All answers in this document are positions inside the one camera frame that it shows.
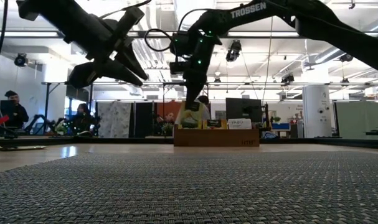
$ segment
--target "ceiling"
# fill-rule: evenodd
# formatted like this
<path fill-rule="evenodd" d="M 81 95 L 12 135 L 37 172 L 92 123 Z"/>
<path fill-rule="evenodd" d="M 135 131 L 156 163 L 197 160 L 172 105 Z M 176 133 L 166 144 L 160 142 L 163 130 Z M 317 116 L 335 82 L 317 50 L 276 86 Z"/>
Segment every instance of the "ceiling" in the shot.
<path fill-rule="evenodd" d="M 110 11 L 125 7 L 127 5 L 136 4 L 138 1 L 120 1 L 120 0 L 75 0 L 81 5 L 84 10 L 93 13 L 97 16 L 103 15 Z M 248 1 L 238 0 L 179 0 L 179 6 L 182 2 L 188 2 L 185 6 L 187 11 L 190 7 L 196 5 L 207 6 L 214 4 L 217 9 L 231 9 L 239 6 L 240 3 L 247 3 Z M 354 9 L 349 9 L 350 1 L 344 0 L 325 0 L 326 3 L 334 13 L 346 24 L 359 29 L 364 32 L 370 32 L 371 27 L 378 25 L 378 0 L 363 0 L 356 2 Z M 163 30 L 174 31 L 177 29 L 177 18 L 181 17 L 175 12 L 174 0 L 153 0 L 152 3 L 142 6 L 141 10 L 146 13 L 135 30 L 148 30 L 149 28 L 160 28 Z M 118 13 L 112 16 L 112 19 L 118 19 L 123 13 Z M 2 2 L 0 0 L 0 16 L 2 16 Z M 56 29 L 49 24 L 45 19 L 39 17 L 34 22 L 21 19 L 18 15 L 18 8 L 16 1 L 9 1 L 7 30 L 24 31 L 33 33 L 35 31 L 49 31 L 54 32 Z M 212 57 L 208 76 L 209 82 L 213 82 L 215 73 L 220 74 L 219 77 L 222 82 L 254 82 L 254 83 L 271 83 L 273 81 L 280 82 L 281 77 L 287 72 L 293 73 L 295 82 L 304 82 L 303 74 L 306 73 L 306 67 L 303 62 L 307 62 L 310 56 L 326 54 L 335 48 L 330 44 L 317 40 L 306 40 L 302 38 L 283 39 L 279 37 L 270 38 L 270 32 L 294 32 L 294 30 L 285 24 L 280 18 L 274 17 L 252 22 L 242 26 L 233 28 L 232 35 L 238 36 L 237 39 L 242 44 L 242 53 L 235 62 L 226 62 L 225 56 L 227 49 L 230 47 L 233 39 L 222 39 L 222 45 L 216 46 L 214 55 Z M 240 35 L 243 31 L 254 32 L 252 35 L 255 38 L 242 37 Z M 151 39 L 151 44 L 156 48 L 163 48 L 169 45 L 169 40 L 166 38 Z M 37 63 L 49 63 L 52 60 L 63 60 L 70 66 L 86 62 L 81 50 L 74 44 L 66 44 L 62 39 L 58 38 L 7 38 L 5 44 L 8 46 L 9 55 L 16 54 L 16 49 L 24 49 L 27 52 L 29 59 L 35 60 Z M 135 54 L 141 62 L 142 67 L 149 74 L 150 82 L 171 82 L 181 80 L 181 77 L 171 76 L 169 73 L 168 63 L 174 60 L 174 55 L 169 52 L 156 53 L 150 50 L 143 39 L 136 39 L 133 43 Z M 351 62 L 341 63 L 337 60 L 330 60 L 323 65 L 328 68 L 329 81 L 340 82 L 343 77 L 349 78 L 350 82 L 371 82 L 378 80 L 378 72 L 372 71 L 369 66 L 358 61 L 357 59 Z M 102 78 L 100 82 L 113 82 L 114 80 Z M 212 86 L 212 90 L 226 89 L 227 86 Z M 254 88 L 251 85 L 229 85 L 231 90 L 253 90 L 263 88 L 257 85 Z M 280 86 L 268 87 L 269 89 L 276 89 L 273 94 L 279 91 L 284 91 Z M 120 91 L 125 88 L 112 85 L 98 85 L 95 90 L 98 91 Z M 357 93 L 364 90 L 362 85 L 346 90 L 348 93 Z M 296 88 L 295 91 L 300 92 L 301 87 Z"/>

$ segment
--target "red object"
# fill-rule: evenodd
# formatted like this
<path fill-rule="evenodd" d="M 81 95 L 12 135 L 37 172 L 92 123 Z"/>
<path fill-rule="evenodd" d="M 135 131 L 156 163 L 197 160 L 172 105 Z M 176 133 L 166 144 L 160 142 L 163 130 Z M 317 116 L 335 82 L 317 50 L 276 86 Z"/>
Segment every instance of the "red object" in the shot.
<path fill-rule="evenodd" d="M 6 121 L 9 121 L 9 115 L 6 115 L 0 118 L 0 125 L 5 123 Z"/>

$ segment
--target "partition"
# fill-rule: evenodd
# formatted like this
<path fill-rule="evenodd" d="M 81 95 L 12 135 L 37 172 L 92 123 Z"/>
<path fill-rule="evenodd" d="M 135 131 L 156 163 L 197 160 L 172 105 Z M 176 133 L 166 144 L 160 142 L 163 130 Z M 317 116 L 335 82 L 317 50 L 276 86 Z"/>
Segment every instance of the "partition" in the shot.
<path fill-rule="evenodd" d="M 339 135 L 345 139 L 378 139 L 366 132 L 378 129 L 378 103 L 339 102 L 335 103 Z"/>

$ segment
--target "white pillar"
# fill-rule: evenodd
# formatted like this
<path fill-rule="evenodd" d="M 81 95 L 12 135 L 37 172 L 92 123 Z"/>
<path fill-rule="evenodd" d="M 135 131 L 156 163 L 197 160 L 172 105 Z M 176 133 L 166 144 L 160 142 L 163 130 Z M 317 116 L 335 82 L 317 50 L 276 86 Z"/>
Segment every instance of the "white pillar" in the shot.
<path fill-rule="evenodd" d="M 305 137 L 331 137 L 332 108 L 328 86 L 311 85 L 302 91 Z"/>
<path fill-rule="evenodd" d="M 68 77 L 69 66 L 63 61 L 55 61 L 47 63 L 43 66 L 42 72 L 44 74 L 45 82 L 65 82 Z M 59 85 L 49 95 L 49 107 L 47 110 L 47 119 L 57 120 L 64 117 L 64 101 L 67 87 Z"/>

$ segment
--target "monitor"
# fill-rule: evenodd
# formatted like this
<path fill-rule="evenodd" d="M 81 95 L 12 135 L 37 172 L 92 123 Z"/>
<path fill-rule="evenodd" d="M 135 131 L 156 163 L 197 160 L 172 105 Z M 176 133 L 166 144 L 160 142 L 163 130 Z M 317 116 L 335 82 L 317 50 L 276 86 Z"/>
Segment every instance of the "monitor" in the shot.
<path fill-rule="evenodd" d="M 8 115 L 9 119 L 12 119 L 16 106 L 13 101 L 0 100 L 0 118 Z"/>
<path fill-rule="evenodd" d="M 262 100 L 226 98 L 226 119 L 249 118 L 261 123 L 262 114 Z"/>

